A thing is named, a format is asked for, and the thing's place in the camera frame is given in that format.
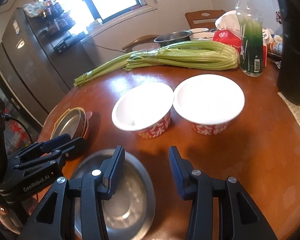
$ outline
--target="red and white cup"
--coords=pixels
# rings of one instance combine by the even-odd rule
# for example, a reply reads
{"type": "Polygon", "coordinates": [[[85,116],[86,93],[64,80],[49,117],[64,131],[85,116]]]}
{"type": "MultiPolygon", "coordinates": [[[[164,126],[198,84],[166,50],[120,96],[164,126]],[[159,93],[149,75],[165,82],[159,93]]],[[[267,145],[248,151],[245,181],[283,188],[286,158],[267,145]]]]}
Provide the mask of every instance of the red and white cup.
{"type": "Polygon", "coordinates": [[[172,89],[159,82],[144,83],[125,93],[112,110],[112,122],[120,130],[143,139],[162,135],[170,124],[172,89]]]}
{"type": "Polygon", "coordinates": [[[241,88],[231,79],[206,74],[179,84],[173,107],[197,133],[216,135],[241,113],[244,102],[241,88]]]}

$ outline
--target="table surface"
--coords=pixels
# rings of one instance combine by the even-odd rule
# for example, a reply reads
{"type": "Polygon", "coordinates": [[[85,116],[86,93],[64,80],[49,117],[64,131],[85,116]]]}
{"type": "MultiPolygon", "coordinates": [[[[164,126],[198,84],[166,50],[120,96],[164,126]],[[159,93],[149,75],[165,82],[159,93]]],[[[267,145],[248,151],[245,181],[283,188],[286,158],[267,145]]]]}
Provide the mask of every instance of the table surface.
{"type": "MultiPolygon", "coordinates": [[[[89,154],[124,146],[143,163],[154,185],[156,210],[145,240],[186,237],[191,201],[183,201],[176,192],[168,161],[168,149],[173,145],[194,168],[210,177],[238,178],[277,237],[285,239],[300,224],[300,127],[277,94],[277,77],[278,69],[270,61],[258,78],[246,76],[239,69],[214,72],[158,66],[118,70],[72,89],[48,116],[38,141],[50,138],[54,123],[67,109],[79,106],[92,111],[88,153],[68,162],[63,173],[69,179],[89,154]],[[183,80],[206,73],[232,79],[245,95],[242,113],[224,132],[198,134],[173,108],[169,128],[154,139],[141,139],[112,124],[112,109],[128,90],[144,82],[163,82],[174,90],[183,80]]],[[[46,191],[39,194],[40,199],[46,191]]],[[[214,203],[213,234],[217,239],[218,208],[214,203]]]]}

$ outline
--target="metal plate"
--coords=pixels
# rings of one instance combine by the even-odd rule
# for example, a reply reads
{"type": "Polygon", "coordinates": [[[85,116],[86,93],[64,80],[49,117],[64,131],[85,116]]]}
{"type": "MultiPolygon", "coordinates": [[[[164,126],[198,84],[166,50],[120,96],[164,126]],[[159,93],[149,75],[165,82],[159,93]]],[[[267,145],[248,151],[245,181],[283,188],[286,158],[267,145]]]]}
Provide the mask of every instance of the metal plate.
{"type": "MultiPolygon", "coordinates": [[[[71,179],[82,178],[98,169],[114,150],[105,149],[90,155],[75,169],[71,179]]],[[[154,189],[148,172],[132,154],[125,152],[118,189],[111,200],[102,201],[102,207],[110,240],[140,240],[149,230],[155,210],[154,189]]],[[[75,202],[74,227],[76,235],[82,239],[80,198],[75,202]]]]}
{"type": "Polygon", "coordinates": [[[72,109],[60,123],[57,124],[57,128],[51,136],[54,139],[62,134],[69,134],[72,139],[80,137],[84,130],[85,116],[79,109],[72,109]]]}

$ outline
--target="tissue box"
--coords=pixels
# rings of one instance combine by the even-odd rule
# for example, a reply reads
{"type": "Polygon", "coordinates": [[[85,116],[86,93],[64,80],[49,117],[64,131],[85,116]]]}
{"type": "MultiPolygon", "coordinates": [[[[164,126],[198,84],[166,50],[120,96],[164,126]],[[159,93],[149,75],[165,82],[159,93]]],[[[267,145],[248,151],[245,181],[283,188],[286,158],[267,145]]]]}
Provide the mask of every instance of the tissue box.
{"type": "Polygon", "coordinates": [[[239,54],[241,53],[241,39],[238,36],[234,35],[230,30],[216,31],[212,40],[230,45],[234,47],[239,52],[239,54]]]}
{"type": "Polygon", "coordinates": [[[267,66],[267,52],[268,52],[267,45],[263,45],[263,67],[267,66]]]}

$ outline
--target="windowsill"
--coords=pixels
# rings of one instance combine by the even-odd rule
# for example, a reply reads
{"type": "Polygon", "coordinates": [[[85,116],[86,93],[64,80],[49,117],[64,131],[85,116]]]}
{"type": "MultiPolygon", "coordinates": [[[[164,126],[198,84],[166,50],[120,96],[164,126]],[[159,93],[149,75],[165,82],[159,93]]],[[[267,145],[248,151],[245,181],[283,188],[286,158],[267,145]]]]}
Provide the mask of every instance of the windowsill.
{"type": "Polygon", "coordinates": [[[146,5],[146,6],[143,6],[141,8],[138,8],[136,10],[127,12],[125,14],[122,14],[122,15],[120,15],[120,16],[118,16],[118,17],[116,17],[116,18],[114,18],[114,19],[112,19],[112,20],[110,20],[110,21],[108,21],[104,24],[102,24],[102,25],[99,25],[95,30],[93,30],[92,32],[89,32],[86,35],[86,37],[83,40],[81,40],[81,42],[85,42],[88,39],[93,38],[94,36],[100,34],[101,32],[104,32],[105,30],[107,30],[107,29],[109,29],[109,28],[111,28],[111,27],[113,27],[113,26],[115,26],[115,25],[117,25],[121,22],[124,22],[128,19],[131,19],[131,18],[135,17],[135,16],[144,14],[146,12],[151,12],[151,11],[154,11],[154,10],[156,10],[156,8],[153,8],[149,5],[146,5]]]}

